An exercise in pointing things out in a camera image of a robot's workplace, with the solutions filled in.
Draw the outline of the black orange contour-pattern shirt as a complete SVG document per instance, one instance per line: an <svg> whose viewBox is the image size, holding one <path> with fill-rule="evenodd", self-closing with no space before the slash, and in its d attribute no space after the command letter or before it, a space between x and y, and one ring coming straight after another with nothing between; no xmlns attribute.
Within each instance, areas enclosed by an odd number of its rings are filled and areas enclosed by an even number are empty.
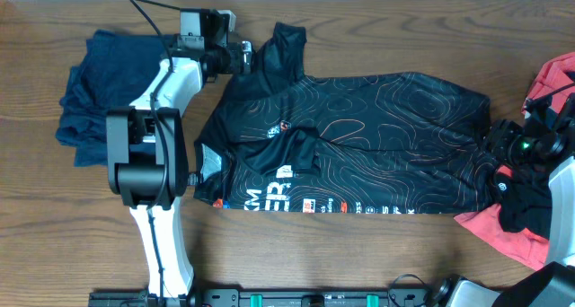
<svg viewBox="0 0 575 307"><path fill-rule="evenodd" d="M417 72L316 78L278 23L195 141L196 199L255 212L459 214L497 198L490 99Z"/></svg>

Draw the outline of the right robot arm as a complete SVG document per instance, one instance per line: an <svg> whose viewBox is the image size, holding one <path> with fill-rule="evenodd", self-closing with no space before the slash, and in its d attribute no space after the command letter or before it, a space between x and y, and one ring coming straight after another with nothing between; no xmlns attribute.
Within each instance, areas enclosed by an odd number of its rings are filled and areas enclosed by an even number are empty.
<svg viewBox="0 0 575 307"><path fill-rule="evenodd" d="M495 121L482 140L500 167L496 204L456 216L495 249L534 269L501 292L446 279L433 306L574 304L574 94L569 85L524 105L525 123Z"/></svg>

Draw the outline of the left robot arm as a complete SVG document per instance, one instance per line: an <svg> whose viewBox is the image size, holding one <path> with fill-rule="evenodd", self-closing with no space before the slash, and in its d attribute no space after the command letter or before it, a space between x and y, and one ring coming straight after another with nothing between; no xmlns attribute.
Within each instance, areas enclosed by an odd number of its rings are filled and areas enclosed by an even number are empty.
<svg viewBox="0 0 575 307"><path fill-rule="evenodd" d="M110 188L136 221L149 269L140 297L107 298L109 306L199 304L181 226L181 200L195 180L181 117L209 79L250 72L251 43L229 39L235 21L229 10L182 9L179 33L162 42L156 77L128 106L107 114Z"/></svg>

